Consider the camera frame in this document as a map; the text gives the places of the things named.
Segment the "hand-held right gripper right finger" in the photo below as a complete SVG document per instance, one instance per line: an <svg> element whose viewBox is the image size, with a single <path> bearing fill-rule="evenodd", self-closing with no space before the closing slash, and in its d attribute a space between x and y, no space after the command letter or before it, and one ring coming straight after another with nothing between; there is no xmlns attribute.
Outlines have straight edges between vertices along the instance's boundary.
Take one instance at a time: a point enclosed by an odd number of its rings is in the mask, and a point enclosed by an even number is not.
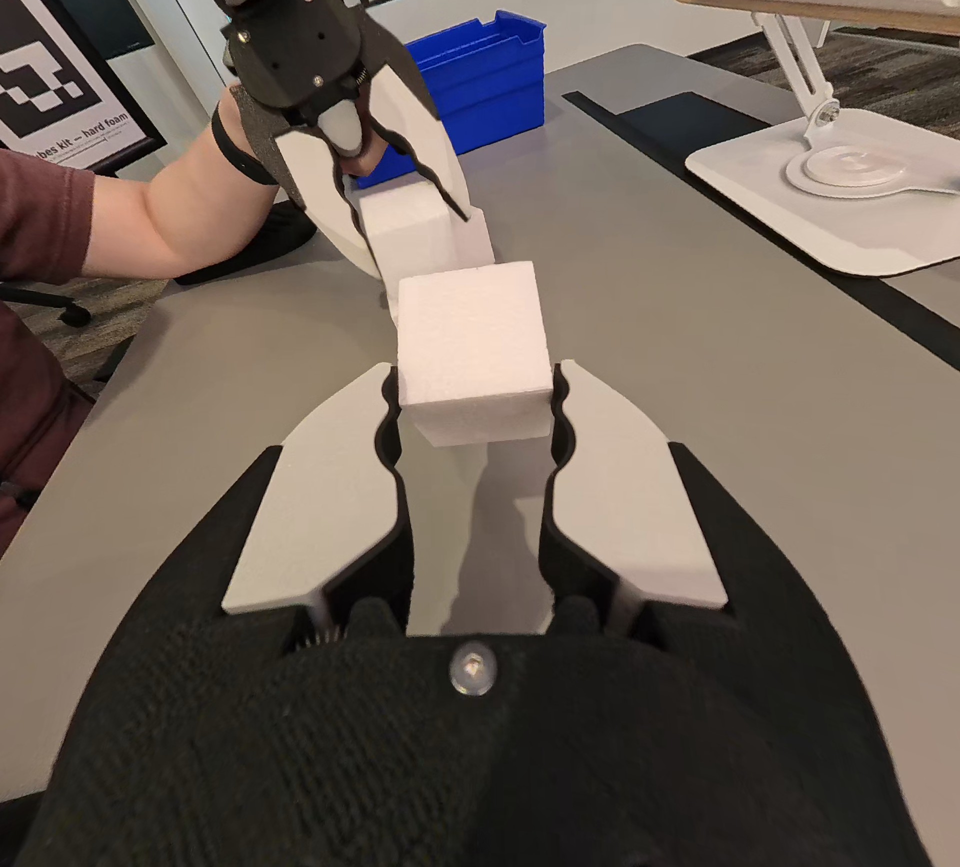
<svg viewBox="0 0 960 867"><path fill-rule="evenodd" d="M538 569L555 611L580 597L602 630L628 634L649 602L723 610L726 588L662 429L571 359L555 367L551 409Z"/></svg>

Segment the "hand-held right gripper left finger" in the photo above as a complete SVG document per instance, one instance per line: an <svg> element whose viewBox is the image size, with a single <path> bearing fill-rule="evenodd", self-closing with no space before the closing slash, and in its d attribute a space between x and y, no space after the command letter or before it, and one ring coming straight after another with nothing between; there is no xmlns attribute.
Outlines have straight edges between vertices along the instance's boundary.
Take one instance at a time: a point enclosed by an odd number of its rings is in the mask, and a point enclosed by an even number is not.
<svg viewBox="0 0 960 867"><path fill-rule="evenodd" d="M414 543L400 414L398 370L381 362L287 436L222 597L226 614L300 607L318 631L345 631L358 601L379 598L407 625Z"/></svg>

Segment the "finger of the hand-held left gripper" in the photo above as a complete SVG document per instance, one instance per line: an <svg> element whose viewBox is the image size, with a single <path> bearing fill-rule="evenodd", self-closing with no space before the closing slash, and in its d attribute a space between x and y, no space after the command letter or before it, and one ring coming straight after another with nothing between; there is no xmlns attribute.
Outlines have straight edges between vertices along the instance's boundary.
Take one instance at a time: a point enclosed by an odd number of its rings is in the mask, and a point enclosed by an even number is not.
<svg viewBox="0 0 960 867"><path fill-rule="evenodd" d="M469 221L465 174L426 81L408 49L372 17L367 18L367 75L373 129L411 159L453 213Z"/></svg>
<svg viewBox="0 0 960 867"><path fill-rule="evenodd" d="M274 143L292 179L299 205L336 250L368 276L381 280L377 261L346 196L339 161L328 141L306 129L290 129Z"/></svg>

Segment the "white hard foam cube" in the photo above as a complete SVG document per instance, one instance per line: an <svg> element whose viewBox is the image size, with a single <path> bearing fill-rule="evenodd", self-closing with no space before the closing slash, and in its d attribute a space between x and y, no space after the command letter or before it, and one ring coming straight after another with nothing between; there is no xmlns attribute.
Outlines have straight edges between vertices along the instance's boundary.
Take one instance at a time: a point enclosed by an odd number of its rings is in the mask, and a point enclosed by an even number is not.
<svg viewBox="0 0 960 867"><path fill-rule="evenodd" d="M359 215L390 299L404 279L496 262L483 211L464 220L428 181L363 192Z"/></svg>
<svg viewBox="0 0 960 867"><path fill-rule="evenodd" d="M549 435L553 368L534 264L403 278L399 403L434 448Z"/></svg>

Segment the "person's left hand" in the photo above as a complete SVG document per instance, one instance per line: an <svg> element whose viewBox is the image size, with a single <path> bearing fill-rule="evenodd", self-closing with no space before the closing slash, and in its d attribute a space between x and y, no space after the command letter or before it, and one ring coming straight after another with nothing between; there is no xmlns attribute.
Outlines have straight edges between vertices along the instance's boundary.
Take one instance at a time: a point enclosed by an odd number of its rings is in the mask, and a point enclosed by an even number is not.
<svg viewBox="0 0 960 867"><path fill-rule="evenodd" d="M364 178L374 172L381 162L389 144L367 121L362 123L362 141L358 153L341 156L340 170L343 174Z"/></svg>

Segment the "blue plastic bin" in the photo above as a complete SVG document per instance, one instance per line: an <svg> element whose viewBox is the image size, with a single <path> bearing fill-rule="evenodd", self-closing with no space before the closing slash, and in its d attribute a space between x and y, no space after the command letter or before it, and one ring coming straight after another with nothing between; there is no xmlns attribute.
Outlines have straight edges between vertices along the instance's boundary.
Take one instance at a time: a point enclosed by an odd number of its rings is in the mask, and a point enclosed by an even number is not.
<svg viewBox="0 0 960 867"><path fill-rule="evenodd" d="M413 40L413 56L458 156L545 123L546 24L498 10Z"/></svg>

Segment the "black wrist watch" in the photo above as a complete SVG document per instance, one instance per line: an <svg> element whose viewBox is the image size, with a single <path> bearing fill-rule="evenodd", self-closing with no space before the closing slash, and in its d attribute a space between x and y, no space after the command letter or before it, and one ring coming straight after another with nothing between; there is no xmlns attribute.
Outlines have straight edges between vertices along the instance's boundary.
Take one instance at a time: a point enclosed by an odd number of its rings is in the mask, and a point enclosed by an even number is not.
<svg viewBox="0 0 960 867"><path fill-rule="evenodd" d="M259 159L241 150L232 141L224 128L220 108L216 107L210 117L210 131L213 140L226 162L247 180L262 187L278 188L278 182L263 166Z"/></svg>

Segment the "black padded wrist rest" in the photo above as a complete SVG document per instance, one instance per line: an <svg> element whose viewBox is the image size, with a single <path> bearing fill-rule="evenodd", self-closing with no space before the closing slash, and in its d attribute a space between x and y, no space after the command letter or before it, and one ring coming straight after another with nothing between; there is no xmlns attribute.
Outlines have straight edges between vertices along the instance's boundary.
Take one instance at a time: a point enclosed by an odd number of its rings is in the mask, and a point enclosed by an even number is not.
<svg viewBox="0 0 960 867"><path fill-rule="evenodd" d="M203 285L276 261L303 247L316 225L292 201L275 203L256 235L232 257L174 279L182 288Z"/></svg>

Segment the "framed marker tag sign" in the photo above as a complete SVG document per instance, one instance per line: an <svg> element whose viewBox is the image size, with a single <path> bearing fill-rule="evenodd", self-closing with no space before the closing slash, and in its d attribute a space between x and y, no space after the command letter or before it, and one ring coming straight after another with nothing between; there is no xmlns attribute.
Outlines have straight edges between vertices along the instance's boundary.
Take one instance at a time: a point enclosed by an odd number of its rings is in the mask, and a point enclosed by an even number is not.
<svg viewBox="0 0 960 867"><path fill-rule="evenodd" d="M1 141L109 177L166 146L60 0L1 0Z"/></svg>

